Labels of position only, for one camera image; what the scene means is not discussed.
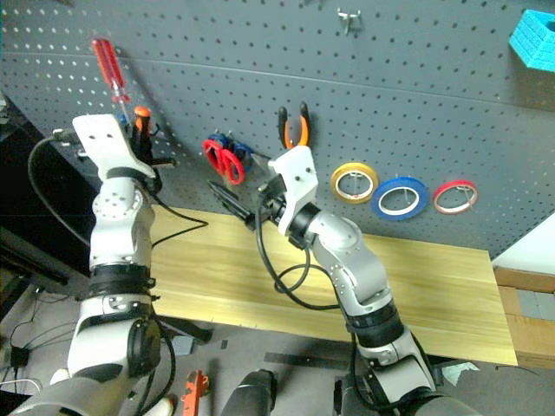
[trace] pliers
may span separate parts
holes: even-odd
[[[310,118],[309,107],[306,102],[301,102],[300,107],[301,119],[301,140],[294,144],[289,137],[289,121],[287,120],[287,108],[280,107],[277,110],[277,130],[279,131],[279,141],[286,149],[292,149],[295,146],[308,146],[310,141]]]

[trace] wooden tabletop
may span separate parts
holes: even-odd
[[[158,206],[153,241],[193,223]],[[153,251],[152,276],[160,315],[269,329],[347,341],[337,310],[297,306],[273,289],[258,255],[254,234],[235,217],[178,210],[210,223],[173,238]],[[366,235],[366,243],[388,271],[402,321],[428,354],[516,365],[500,293],[487,252],[443,244]],[[264,242],[276,270],[303,263],[273,224]],[[295,272],[285,279],[292,284]],[[335,303],[328,277],[314,271],[296,292],[306,302]]]

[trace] metal bracket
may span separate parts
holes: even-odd
[[[345,35],[349,34],[350,31],[350,24],[353,19],[358,19],[361,16],[361,11],[357,10],[356,14],[345,13],[341,11],[341,7],[337,8],[337,15],[343,20],[343,24],[345,25]]]

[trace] pegboard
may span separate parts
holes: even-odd
[[[2,85],[44,134],[76,115],[117,112],[89,47],[110,37],[134,104],[163,126],[154,152],[180,162],[162,173],[169,204],[222,212],[202,140],[231,130],[275,157],[278,107],[297,134],[306,101],[317,202],[365,232],[495,256],[555,211],[555,74],[527,69],[508,46],[523,8],[553,12],[552,2],[140,3],[4,2]],[[337,7],[362,12],[348,35]],[[60,150],[93,180],[90,162]],[[428,205],[407,221],[381,220],[330,193],[330,175],[350,160],[380,180],[418,178],[430,193],[471,179],[480,200],[457,216]],[[250,201],[264,179],[253,168],[238,193]]]

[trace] floor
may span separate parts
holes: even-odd
[[[60,296],[42,294],[41,299],[52,301]],[[10,314],[3,320],[0,333],[9,338],[14,326],[27,321],[35,304],[35,294],[29,290],[20,298]],[[21,326],[14,334],[14,344],[24,345],[42,331],[67,322],[74,322],[79,305],[73,299],[62,302],[39,302],[32,323]],[[32,377],[46,386],[54,371],[65,367],[69,349],[68,333],[72,325],[63,326],[33,341],[29,365],[20,372],[19,378]],[[3,345],[2,356],[6,351]],[[169,374],[167,349],[162,350],[152,392],[156,394],[166,383]],[[275,362],[276,354],[309,356],[306,367]],[[178,358],[177,376],[172,394],[180,397],[184,393],[186,376],[200,368],[211,379],[211,392],[201,399],[200,416],[216,416],[221,412],[233,388],[253,369],[266,368],[278,377],[276,408],[272,415],[302,414],[320,416],[332,414],[333,387],[336,377],[346,373],[349,345],[341,342],[321,341],[301,336],[275,332],[238,328],[225,325],[214,327],[213,337],[206,345],[197,345],[193,353]],[[485,362],[474,363],[480,371],[465,371],[457,387],[445,383],[441,391],[448,393],[483,413],[484,415],[552,416],[555,409],[555,370],[522,369],[515,367],[496,368]],[[10,371],[6,380],[12,380]],[[144,380],[136,387],[140,393]],[[19,392],[34,392],[28,383],[18,383]],[[3,386],[13,391],[13,385]],[[136,401],[128,402],[120,415],[133,414]],[[176,415],[182,414],[182,404]]]

